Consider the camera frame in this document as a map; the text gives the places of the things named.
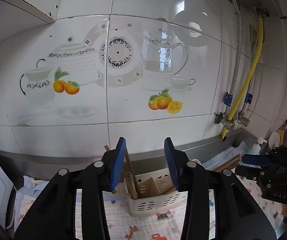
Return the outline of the teal soap pump bottle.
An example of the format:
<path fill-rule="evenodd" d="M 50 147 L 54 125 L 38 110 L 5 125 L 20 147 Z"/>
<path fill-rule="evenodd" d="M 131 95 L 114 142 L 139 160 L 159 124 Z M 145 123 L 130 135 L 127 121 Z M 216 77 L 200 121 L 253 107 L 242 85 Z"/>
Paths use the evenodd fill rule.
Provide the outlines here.
<path fill-rule="evenodd" d="M 254 143 L 253 146 L 246 153 L 252 155 L 258 155 L 261 151 L 261 145 L 263 143 L 267 143 L 267 140 L 265 140 L 262 137 L 257 138 L 256 143 Z"/>

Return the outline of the chopstick in holder far left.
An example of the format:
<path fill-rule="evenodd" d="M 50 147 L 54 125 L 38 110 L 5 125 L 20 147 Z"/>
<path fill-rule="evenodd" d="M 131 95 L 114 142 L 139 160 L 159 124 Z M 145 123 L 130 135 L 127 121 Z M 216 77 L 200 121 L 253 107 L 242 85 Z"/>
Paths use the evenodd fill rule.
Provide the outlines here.
<path fill-rule="evenodd" d="M 125 159 L 126 159 L 126 162 L 127 162 L 128 168 L 129 168 L 128 172 L 131 172 L 133 175 L 134 183 L 135 183 L 135 187 L 136 187 L 136 192 L 137 192 L 138 197 L 139 197 L 140 187 L 139 187 L 138 182 L 137 182 L 136 177 L 135 177 L 135 172 L 134 172 L 131 160 L 130 160 L 128 150 L 126 150 L 126 152 L 125 152 Z"/>

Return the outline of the white spatula utensil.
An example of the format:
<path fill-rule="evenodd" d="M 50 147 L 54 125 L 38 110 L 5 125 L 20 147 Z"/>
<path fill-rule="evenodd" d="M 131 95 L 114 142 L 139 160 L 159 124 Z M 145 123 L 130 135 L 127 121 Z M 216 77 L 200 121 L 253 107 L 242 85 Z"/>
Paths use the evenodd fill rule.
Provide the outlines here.
<path fill-rule="evenodd" d="M 280 145 L 280 135 L 278 132 L 273 132 L 270 135 L 270 138 L 268 140 L 268 146 L 272 150 L 274 148 L 279 147 Z"/>

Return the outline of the light blue towel under mat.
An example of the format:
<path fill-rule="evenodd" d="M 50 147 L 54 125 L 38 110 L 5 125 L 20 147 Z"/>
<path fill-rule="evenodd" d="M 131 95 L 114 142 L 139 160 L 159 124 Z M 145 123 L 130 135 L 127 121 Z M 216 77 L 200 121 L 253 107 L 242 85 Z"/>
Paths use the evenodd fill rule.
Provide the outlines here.
<path fill-rule="evenodd" d="M 227 163 L 228 161 L 232 160 L 238 154 L 242 155 L 246 153 L 249 149 L 249 146 L 243 141 L 238 147 L 230 147 L 227 150 L 224 150 L 223 152 L 217 154 L 210 160 L 202 163 L 201 165 L 207 170 L 214 170 L 220 165 L 223 165 L 224 163 Z"/>

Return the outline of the cream plastic utensil holder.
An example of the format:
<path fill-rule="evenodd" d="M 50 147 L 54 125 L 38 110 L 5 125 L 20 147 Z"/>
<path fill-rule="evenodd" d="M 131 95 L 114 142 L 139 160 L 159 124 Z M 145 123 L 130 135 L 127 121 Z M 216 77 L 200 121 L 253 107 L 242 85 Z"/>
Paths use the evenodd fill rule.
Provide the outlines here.
<path fill-rule="evenodd" d="M 163 191 L 172 186 L 168 168 L 138 174 L 136 180 L 140 187 L 139 197 L 138 199 L 128 199 L 129 211 L 133 217 L 143 217 L 168 211 L 187 198 L 187 192 L 176 190 L 162 194 Z"/>

